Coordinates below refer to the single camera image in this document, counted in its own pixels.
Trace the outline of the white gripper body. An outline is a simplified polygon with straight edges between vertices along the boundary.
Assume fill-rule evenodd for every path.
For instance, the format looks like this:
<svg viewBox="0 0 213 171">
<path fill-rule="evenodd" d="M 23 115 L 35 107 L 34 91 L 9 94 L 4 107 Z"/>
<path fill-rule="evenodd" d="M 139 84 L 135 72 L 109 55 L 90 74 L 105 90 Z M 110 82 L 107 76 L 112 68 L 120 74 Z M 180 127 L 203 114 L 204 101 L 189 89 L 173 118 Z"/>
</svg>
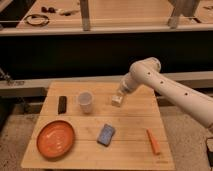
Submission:
<svg viewBox="0 0 213 171">
<path fill-rule="evenodd" d="M 120 95 L 131 94 L 136 90 L 136 82 L 130 75 L 125 75 L 120 82 L 117 92 Z"/>
</svg>

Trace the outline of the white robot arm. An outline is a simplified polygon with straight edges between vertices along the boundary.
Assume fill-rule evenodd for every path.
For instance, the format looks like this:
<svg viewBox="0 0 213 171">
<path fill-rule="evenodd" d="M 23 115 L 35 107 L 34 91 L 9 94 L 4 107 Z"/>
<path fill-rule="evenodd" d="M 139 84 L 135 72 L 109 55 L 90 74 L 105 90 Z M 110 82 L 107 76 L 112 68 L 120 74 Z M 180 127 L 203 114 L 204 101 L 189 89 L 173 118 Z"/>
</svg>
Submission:
<svg viewBox="0 0 213 171">
<path fill-rule="evenodd" d="M 118 91 L 130 94 L 144 84 L 213 132 L 213 98 L 163 76 L 160 70 L 161 63 L 155 57 L 136 61 L 122 78 Z"/>
</svg>

